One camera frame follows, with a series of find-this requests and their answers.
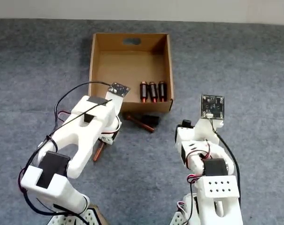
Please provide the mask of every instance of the red wire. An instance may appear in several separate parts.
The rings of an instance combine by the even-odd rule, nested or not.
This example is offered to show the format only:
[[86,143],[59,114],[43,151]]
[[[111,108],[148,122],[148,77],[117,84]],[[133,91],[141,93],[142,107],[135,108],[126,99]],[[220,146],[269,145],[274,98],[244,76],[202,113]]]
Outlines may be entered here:
[[65,114],[71,115],[71,113],[68,112],[68,111],[60,110],[60,111],[58,112],[58,114],[57,114],[57,118],[58,118],[60,121],[62,121],[62,122],[64,122],[64,120],[59,117],[59,115],[60,115],[61,113],[65,113]]

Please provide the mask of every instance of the battery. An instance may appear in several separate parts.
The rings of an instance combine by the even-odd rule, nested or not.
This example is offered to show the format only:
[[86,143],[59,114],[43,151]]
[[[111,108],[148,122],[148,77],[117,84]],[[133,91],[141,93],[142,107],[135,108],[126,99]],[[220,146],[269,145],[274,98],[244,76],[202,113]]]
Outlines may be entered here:
[[167,101],[167,84],[164,81],[159,82],[159,98],[161,102]]
[[154,82],[149,83],[149,94],[153,103],[157,102],[157,88]]
[[145,81],[142,81],[140,84],[140,97],[141,97],[141,102],[145,103],[146,100],[148,99],[148,84]]

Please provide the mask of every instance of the cardboard box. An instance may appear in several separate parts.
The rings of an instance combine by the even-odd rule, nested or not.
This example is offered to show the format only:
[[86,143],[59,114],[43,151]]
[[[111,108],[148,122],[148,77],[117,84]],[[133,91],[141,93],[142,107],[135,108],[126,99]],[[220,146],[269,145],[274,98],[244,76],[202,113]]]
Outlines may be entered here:
[[[109,34],[93,36],[90,81],[117,82],[130,87],[122,112],[169,112],[174,100],[168,34]],[[140,100],[142,81],[167,83],[167,101]],[[107,87],[89,86],[89,95],[105,97]]]

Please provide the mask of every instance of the perforated plate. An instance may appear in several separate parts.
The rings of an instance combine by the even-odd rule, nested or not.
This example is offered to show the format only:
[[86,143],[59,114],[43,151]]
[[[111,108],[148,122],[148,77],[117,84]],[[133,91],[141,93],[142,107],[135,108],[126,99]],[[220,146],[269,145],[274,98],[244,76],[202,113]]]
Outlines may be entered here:
[[239,197],[237,179],[235,176],[201,177],[198,180],[201,192],[207,198]]
[[[87,210],[84,216],[82,216],[90,225],[101,225],[93,210]],[[65,217],[65,216],[54,216],[48,222],[47,225],[85,225],[82,220],[77,217]]]
[[171,220],[170,225],[182,225],[185,222],[185,219],[181,212],[176,212]]

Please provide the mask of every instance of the circuit board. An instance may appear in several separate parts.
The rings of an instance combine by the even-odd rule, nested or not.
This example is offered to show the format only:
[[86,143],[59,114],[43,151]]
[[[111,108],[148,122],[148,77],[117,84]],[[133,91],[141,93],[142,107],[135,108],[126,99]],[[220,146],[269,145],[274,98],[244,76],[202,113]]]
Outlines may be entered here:
[[224,119],[224,96],[202,95],[201,111],[202,119]]
[[127,93],[130,91],[130,88],[119,83],[113,83],[109,87],[108,91],[120,97],[125,97]]

